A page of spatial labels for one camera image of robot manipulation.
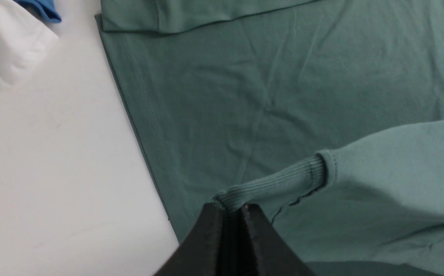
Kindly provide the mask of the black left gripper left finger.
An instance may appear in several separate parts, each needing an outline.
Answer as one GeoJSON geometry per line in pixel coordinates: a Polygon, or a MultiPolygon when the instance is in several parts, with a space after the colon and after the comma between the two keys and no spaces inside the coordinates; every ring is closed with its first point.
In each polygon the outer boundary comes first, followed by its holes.
{"type": "Polygon", "coordinates": [[[196,223],[156,276],[218,276],[224,211],[204,204],[196,223]]]}

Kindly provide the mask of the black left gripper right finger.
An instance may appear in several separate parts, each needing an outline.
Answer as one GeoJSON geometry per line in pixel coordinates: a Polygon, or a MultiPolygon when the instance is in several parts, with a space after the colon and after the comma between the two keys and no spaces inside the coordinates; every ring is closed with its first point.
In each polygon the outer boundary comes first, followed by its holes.
{"type": "Polygon", "coordinates": [[[315,273],[283,241],[262,209],[239,209],[240,276],[314,276],[315,273]]]}

